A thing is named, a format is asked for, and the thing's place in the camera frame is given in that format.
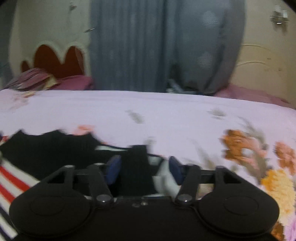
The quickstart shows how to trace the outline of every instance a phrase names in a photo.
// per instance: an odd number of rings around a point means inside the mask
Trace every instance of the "purple flower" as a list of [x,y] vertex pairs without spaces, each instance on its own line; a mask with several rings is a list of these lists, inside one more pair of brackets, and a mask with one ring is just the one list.
[[290,225],[284,227],[284,235],[286,241],[296,240],[296,216],[294,216]]

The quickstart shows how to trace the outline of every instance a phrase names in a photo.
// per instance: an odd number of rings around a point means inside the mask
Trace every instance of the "round black disc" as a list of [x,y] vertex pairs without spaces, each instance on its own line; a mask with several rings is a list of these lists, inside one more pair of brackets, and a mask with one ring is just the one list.
[[269,232],[279,216],[276,201],[263,191],[241,184],[217,188],[196,203],[207,226],[229,236]]
[[63,184],[47,184],[29,190],[11,204],[15,227],[38,237],[61,236],[80,226],[90,213],[89,201]]

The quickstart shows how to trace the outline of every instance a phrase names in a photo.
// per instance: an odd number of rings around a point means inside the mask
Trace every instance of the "red headboard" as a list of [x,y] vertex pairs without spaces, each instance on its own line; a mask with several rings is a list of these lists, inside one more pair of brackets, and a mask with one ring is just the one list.
[[[32,68],[45,69],[48,73],[57,79],[65,78],[72,75],[84,74],[83,54],[75,46],[71,46],[65,57],[65,62],[60,63],[55,52],[47,45],[41,45],[34,58],[34,66]],[[21,63],[21,70],[25,72],[31,69],[27,61]]]

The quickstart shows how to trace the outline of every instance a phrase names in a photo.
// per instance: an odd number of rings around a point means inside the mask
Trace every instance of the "striped cloth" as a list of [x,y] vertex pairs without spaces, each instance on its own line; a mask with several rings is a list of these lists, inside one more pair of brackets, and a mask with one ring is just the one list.
[[0,166],[0,241],[12,240],[17,232],[9,218],[11,202],[39,181],[3,159]]

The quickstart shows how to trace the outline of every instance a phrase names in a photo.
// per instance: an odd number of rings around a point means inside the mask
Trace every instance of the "white floral bed sheet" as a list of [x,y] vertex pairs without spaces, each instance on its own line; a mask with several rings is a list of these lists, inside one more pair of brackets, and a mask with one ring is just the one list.
[[[25,101],[20,98],[11,90],[0,92],[3,141],[19,129],[35,135],[56,129],[77,135],[91,131],[109,145],[147,144],[150,153],[175,156],[184,164],[203,169],[223,165],[277,201],[280,217],[272,234],[295,241],[295,110],[245,100],[125,91],[41,91],[24,96]],[[168,172],[162,175],[173,196],[179,187]],[[6,189],[0,191],[0,204],[7,210],[11,200],[3,192],[13,184],[5,177],[0,184]]]

